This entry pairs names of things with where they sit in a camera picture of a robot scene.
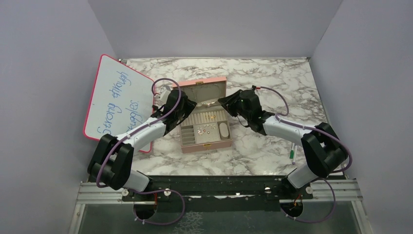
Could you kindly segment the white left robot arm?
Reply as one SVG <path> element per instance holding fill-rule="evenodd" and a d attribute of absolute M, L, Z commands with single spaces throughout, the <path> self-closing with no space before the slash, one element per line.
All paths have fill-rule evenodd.
<path fill-rule="evenodd" d="M 167 135 L 189 117 L 196 105 L 185 92 L 174 89 L 168 94 L 166 103 L 161 107 L 153 106 L 154 113 L 138 127 L 118 136 L 103 135 L 87 168 L 97 187 L 132 189 L 141 200 L 151 198 L 150 178 L 131 168 L 134 152 Z"/>

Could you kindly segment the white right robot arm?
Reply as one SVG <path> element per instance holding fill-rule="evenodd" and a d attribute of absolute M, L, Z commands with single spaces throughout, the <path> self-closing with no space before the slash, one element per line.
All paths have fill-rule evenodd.
<path fill-rule="evenodd" d="M 317 178 L 339 172 L 337 168 L 345 160 L 352 162 L 349 149 L 328 123 L 310 126 L 265 111 L 254 89 L 238 90 L 218 102 L 231 116 L 243 117 L 252 131 L 280 137 L 303 148 L 306 162 L 283 179 L 281 192 L 286 198 L 294 198 L 304 185 Z"/>

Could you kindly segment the pink jewelry box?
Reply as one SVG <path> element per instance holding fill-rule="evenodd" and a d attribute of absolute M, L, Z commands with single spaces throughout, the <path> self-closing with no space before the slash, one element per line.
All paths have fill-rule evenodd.
<path fill-rule="evenodd" d="M 181 81 L 178 84 L 190 100 L 197 102 L 189 117 L 179 125 L 182 152 L 188 154 L 231 147 L 228 114 L 218 102 L 219 98 L 226 97 L 227 78 L 204 78 Z M 220 137 L 221 122 L 228 125 L 228 139 Z M 200 127 L 206 129 L 202 135 L 197 133 L 197 128 Z"/>

